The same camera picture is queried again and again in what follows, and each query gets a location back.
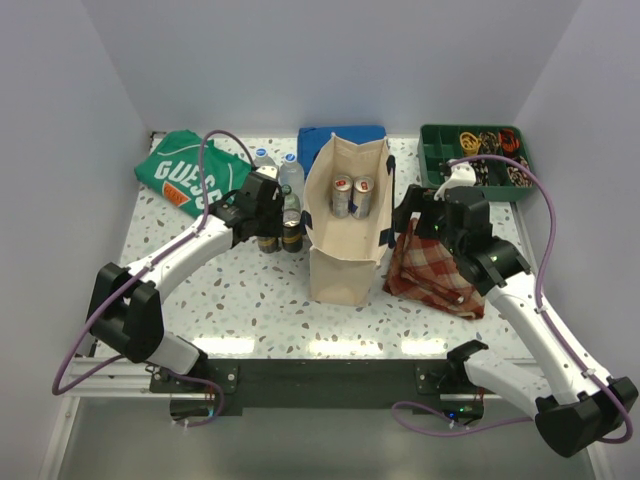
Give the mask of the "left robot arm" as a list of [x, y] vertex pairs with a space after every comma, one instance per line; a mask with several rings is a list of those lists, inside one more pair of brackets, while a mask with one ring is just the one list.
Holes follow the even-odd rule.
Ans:
[[162, 304], [214, 257], [252, 237], [280, 233], [283, 203], [276, 169], [260, 167], [163, 247], [126, 267], [104, 266], [89, 307], [91, 335], [133, 363], [172, 371], [183, 391], [200, 390], [206, 354], [165, 328]]

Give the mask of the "Pocari Sweat bottle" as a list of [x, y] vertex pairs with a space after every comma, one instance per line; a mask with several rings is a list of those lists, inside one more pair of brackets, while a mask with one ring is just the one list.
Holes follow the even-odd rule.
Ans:
[[259, 169], [261, 167], [273, 167], [278, 169], [275, 160], [271, 157], [265, 148], [257, 148], [254, 152], [254, 166]]
[[293, 153], [288, 153], [279, 169], [279, 180], [282, 186], [288, 185], [299, 198], [304, 193], [304, 170]]

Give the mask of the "black can foil top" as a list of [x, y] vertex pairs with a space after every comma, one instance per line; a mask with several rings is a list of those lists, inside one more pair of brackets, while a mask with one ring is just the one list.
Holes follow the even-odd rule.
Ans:
[[262, 253], [272, 254], [279, 250], [280, 240], [275, 236], [259, 236], [257, 238], [258, 248]]

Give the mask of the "black can silver tab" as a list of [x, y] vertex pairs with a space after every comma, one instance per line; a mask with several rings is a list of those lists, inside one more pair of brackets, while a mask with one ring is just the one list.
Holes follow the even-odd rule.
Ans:
[[282, 248], [289, 253], [296, 253], [302, 249], [301, 213], [295, 209], [283, 212]]

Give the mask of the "beige canvas tote bag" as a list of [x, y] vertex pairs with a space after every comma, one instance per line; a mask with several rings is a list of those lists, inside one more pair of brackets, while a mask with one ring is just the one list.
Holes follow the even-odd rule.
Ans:
[[[364, 219], [332, 214], [333, 179], [369, 176], [375, 182], [371, 209]], [[332, 134], [306, 178], [303, 224], [311, 242], [310, 295], [325, 303], [363, 306], [375, 271], [393, 246], [392, 209], [395, 157], [388, 139], [356, 144]]]

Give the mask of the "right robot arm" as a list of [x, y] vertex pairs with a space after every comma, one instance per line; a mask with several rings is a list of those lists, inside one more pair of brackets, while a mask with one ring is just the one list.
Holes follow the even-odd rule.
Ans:
[[570, 332], [517, 247], [494, 235], [490, 206], [479, 189], [438, 193], [411, 185], [392, 218], [399, 231], [449, 251], [461, 276], [509, 322], [542, 371], [532, 374], [472, 340], [447, 354], [445, 379], [452, 390], [466, 393], [476, 386], [501, 396], [565, 458], [596, 442], [630, 439], [636, 386], [613, 377]]

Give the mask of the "green cap soda bottle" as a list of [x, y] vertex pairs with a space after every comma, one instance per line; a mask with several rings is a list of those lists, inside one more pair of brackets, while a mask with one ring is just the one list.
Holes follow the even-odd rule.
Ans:
[[295, 217], [300, 217], [301, 203], [299, 197], [295, 194], [290, 185], [283, 185], [282, 193], [284, 196], [283, 222], [286, 223]]

